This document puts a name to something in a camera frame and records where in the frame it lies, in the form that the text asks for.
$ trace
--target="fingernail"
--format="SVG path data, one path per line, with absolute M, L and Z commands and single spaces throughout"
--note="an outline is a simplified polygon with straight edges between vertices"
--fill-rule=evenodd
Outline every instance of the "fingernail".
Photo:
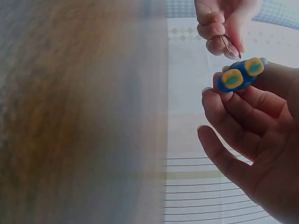
M 197 132 L 198 132 L 198 130 L 199 130 L 202 126 L 204 126 L 204 125 L 199 125 L 199 126 L 198 126 L 198 128 L 197 128 Z
M 244 40 L 243 40 L 242 36 L 240 37 L 240 40 L 241 40 L 241 46 L 243 48 L 243 49 L 241 49 L 241 53 L 244 53 L 246 50 L 246 47 L 245 47 Z
M 204 92 L 207 91 L 207 90 L 209 90 L 209 89 L 211 89 L 211 87 L 204 88 L 201 94 L 204 95 Z
M 227 50 L 224 51 L 224 56 L 229 59 L 234 59 L 234 57 Z

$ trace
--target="finger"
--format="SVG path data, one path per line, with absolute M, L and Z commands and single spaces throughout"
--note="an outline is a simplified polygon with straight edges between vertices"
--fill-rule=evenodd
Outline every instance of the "finger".
M 299 124 L 299 72 L 297 69 L 269 63 L 253 85 L 286 99 L 291 115 Z
M 199 140 L 211 161 L 233 183 L 248 192 L 246 183 L 251 166 L 234 157 L 220 142 L 215 132 L 208 126 L 198 129 Z
M 215 73 L 213 77 L 214 86 L 217 85 L 219 77 L 223 73 Z M 263 136 L 275 120 L 268 114 L 255 109 L 248 102 L 242 99 L 236 92 L 218 92 L 227 112 L 242 126 L 259 136 Z
M 241 1 L 227 21 L 227 33 L 240 52 L 245 51 L 242 28 L 258 12 L 259 0 Z
M 254 160 L 260 137 L 244 131 L 240 124 L 226 111 L 220 95 L 213 89 L 203 92 L 202 104 L 210 124 L 223 139 L 237 152 Z
M 222 68 L 222 72 L 226 72 L 226 71 L 228 71 L 229 70 L 229 66 L 224 66 L 223 68 Z
M 278 118 L 286 106 L 286 100 L 275 95 L 274 93 L 259 90 L 249 86 L 246 90 L 238 95 L 248 102 L 252 107 L 265 112 L 266 114 Z
M 239 57 L 239 52 L 238 52 L 238 50 L 237 50 L 237 48 L 234 46 L 234 45 L 232 45 L 232 44 L 229 44 L 228 45 L 228 48 L 234 53 L 234 55 L 236 56 L 236 57 Z M 227 57 L 227 58 L 229 58 L 229 59 L 235 59 L 233 56 L 232 56 L 232 54 L 225 48 L 224 49 L 224 55 L 225 55 L 225 57 Z
M 223 14 L 221 13 L 200 13 L 197 16 L 198 22 L 202 25 L 202 26 L 206 26 L 209 25 L 211 23 L 220 23 L 223 24 L 225 19 Z
M 213 55 L 220 56 L 223 54 L 225 45 L 219 40 L 218 37 L 215 37 L 214 39 L 206 42 L 206 48 Z
M 219 8 L 217 4 L 210 2 L 208 6 L 195 0 L 195 10 L 197 21 L 202 25 L 208 25 L 212 22 L 224 23 L 224 16 L 218 12 Z
M 202 26 L 199 24 L 197 26 L 197 31 L 198 31 L 198 34 L 206 40 L 210 40 L 214 36 L 219 36 L 219 35 L 225 34 L 224 26 L 221 23 L 216 23 L 216 22 L 211 23 L 207 26 Z

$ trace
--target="palm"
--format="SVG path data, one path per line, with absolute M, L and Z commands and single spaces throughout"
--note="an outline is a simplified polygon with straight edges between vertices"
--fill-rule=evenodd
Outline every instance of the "palm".
M 256 149 L 253 172 L 244 176 L 248 195 L 278 219 L 281 213 L 298 210 L 298 198 L 294 198 L 299 189 L 298 146 L 299 132 L 285 106 Z
M 208 121 L 235 151 L 253 161 L 251 166 L 233 157 L 210 127 L 199 128 L 198 134 L 206 154 L 228 179 L 275 218 L 297 223 L 299 88 L 291 88 L 291 84 L 296 83 L 294 80 L 299 84 L 299 75 L 296 70 L 274 64 L 269 70 L 257 82 L 280 86 L 276 92 L 281 97 L 252 86 L 235 93 L 214 89 L 203 93 Z M 221 74 L 215 74 L 214 86 Z

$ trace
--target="patterned fabric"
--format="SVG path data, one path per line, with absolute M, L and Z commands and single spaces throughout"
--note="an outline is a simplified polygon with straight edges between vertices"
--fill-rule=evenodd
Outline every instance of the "patterned fabric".
M 166 0 L 168 18 L 196 17 L 194 0 Z M 299 1 L 263 0 L 254 21 L 299 29 Z

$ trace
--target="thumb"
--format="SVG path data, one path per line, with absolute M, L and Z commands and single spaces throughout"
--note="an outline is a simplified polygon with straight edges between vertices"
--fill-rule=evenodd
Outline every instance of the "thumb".
M 245 51 L 242 29 L 259 11 L 259 0 L 243 0 L 227 20 L 226 31 L 240 52 Z

